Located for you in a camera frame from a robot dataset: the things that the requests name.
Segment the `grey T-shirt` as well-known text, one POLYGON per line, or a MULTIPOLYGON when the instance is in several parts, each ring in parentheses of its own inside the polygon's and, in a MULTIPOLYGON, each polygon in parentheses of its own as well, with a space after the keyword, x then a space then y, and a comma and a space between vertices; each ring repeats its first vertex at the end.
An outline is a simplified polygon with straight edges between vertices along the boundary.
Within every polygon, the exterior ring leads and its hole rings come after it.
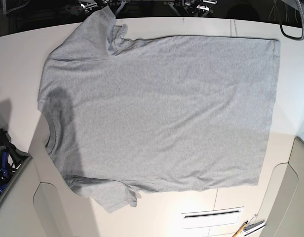
POLYGON ((69 188, 107 212, 137 193, 258 184, 280 64, 273 39, 127 39, 110 8, 48 56, 38 110, 69 188))

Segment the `wooden handled tool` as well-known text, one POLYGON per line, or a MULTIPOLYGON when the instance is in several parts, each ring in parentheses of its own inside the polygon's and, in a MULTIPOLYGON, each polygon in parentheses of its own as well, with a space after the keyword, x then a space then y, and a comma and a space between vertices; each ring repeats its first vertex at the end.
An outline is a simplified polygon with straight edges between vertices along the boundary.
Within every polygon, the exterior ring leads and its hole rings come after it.
POLYGON ((232 237, 238 237, 238 235, 244 230, 244 228, 247 226, 248 221, 244 222, 242 226, 237 230, 237 232, 232 237))

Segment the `blue black equipment pile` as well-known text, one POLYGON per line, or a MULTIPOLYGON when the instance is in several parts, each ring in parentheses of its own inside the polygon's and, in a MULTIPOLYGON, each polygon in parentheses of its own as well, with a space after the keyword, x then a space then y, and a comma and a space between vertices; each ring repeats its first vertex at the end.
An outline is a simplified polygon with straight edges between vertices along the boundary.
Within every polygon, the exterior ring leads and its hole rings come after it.
POLYGON ((28 153, 20 151, 12 144, 7 131, 0 129, 0 195, 29 158, 31 156, 28 153))

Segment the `white vent plate with slot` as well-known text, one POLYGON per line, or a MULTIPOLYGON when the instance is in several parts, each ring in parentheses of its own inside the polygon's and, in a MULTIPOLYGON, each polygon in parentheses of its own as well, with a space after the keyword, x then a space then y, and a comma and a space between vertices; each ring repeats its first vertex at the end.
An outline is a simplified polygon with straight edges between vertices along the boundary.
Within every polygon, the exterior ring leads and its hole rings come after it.
POLYGON ((183 229, 195 229, 237 225, 243 211, 244 207, 237 207, 214 211, 182 213, 182 227, 183 229))

